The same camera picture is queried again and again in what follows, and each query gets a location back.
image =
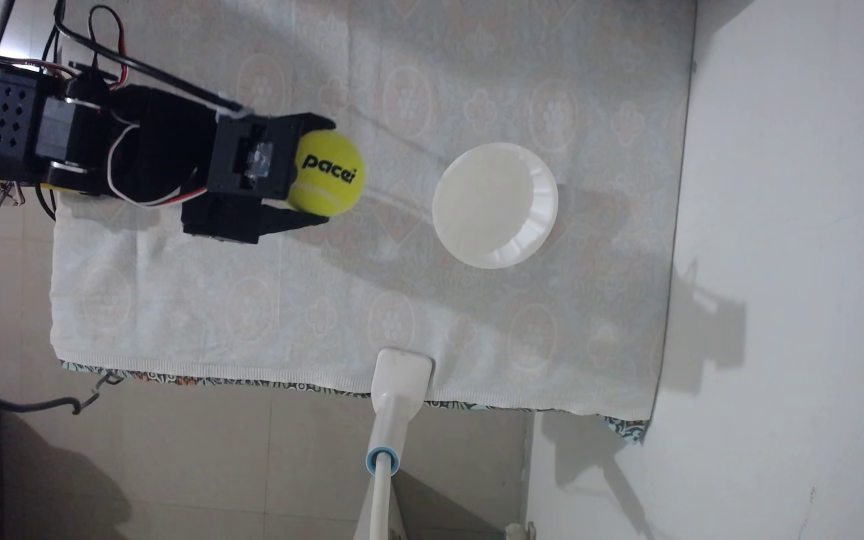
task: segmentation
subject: tennis ball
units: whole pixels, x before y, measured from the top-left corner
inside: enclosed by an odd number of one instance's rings
[[[362,155],[335,129],[309,131],[295,152],[298,176],[288,202],[314,215],[340,215],[355,206],[365,186]]]

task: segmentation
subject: white wall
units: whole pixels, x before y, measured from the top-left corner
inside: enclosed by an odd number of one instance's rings
[[[864,538],[864,0],[699,4],[654,423],[536,419],[540,540]]]

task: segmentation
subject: white cloth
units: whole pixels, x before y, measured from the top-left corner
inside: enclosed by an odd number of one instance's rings
[[[650,416],[694,2],[195,6],[115,4],[129,52],[261,113],[336,119],[366,194],[257,246],[183,234],[177,208],[63,196],[61,359],[367,392],[394,346],[436,361],[434,401]],[[492,141],[546,161],[560,210],[536,255],[486,271],[448,254],[430,208],[449,162]]]

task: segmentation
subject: white plastic bowl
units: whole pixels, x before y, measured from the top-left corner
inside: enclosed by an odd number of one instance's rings
[[[493,142],[445,169],[432,199],[442,245],[476,268],[519,264],[543,245],[559,212],[559,189],[542,159],[517,144]]]

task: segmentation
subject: red wire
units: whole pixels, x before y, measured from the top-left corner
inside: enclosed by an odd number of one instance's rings
[[[98,10],[103,10],[103,11],[108,12],[115,19],[115,24],[119,27],[119,39],[118,39],[119,54],[122,56],[126,56],[125,24],[122,23],[122,18],[119,16],[119,14],[117,12],[115,12],[115,9],[113,9],[109,6],[102,5],[102,4],[100,4],[98,6],[92,6],[92,8],[88,12],[88,34],[89,34],[89,37],[92,39],[93,42],[95,41],[95,31],[92,30],[92,16]],[[115,82],[113,82],[112,84],[110,84],[108,86],[110,90],[115,90],[115,89],[121,87],[122,85],[125,84],[126,79],[129,78],[129,67],[124,63],[121,64],[121,67],[122,67],[122,71],[121,71],[121,74],[119,75],[119,80],[116,80]],[[98,55],[96,55],[93,58],[92,68],[98,68]]]
[[[178,201],[185,201],[186,199],[190,199],[192,197],[195,197],[196,195],[199,195],[203,191],[206,191],[206,188],[205,187],[199,187],[198,189],[193,189],[192,191],[189,191],[188,193],[182,193],[181,195],[175,195],[173,198],[171,198],[167,201],[162,201],[162,202],[156,204],[156,206],[160,207],[162,205],[168,205],[168,204],[178,202]]]

